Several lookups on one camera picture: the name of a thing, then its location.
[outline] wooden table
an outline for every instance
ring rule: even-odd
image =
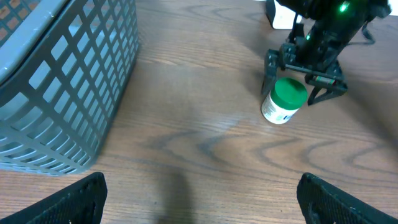
[[[263,56],[289,32],[258,2],[139,0],[137,12],[141,54],[96,165],[0,171],[0,217],[94,171],[108,185],[103,223],[303,223],[304,172],[398,217],[398,17],[340,55],[347,95],[274,125],[259,109]]]

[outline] bottle cap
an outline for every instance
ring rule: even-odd
[[[281,78],[271,91],[273,102],[285,110],[297,110],[307,100],[307,89],[292,78]]]

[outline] laundry basket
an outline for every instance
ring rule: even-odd
[[[96,160],[138,50],[135,0],[0,0],[0,169]]]

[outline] led light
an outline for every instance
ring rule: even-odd
[[[348,6],[349,6],[349,2],[346,2],[346,1],[343,2],[340,6],[340,12],[344,12],[345,10],[347,10]]]

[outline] small bottle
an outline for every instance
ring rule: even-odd
[[[262,103],[261,113],[274,124],[284,124],[303,106],[307,96],[307,89],[299,81],[281,78]]]

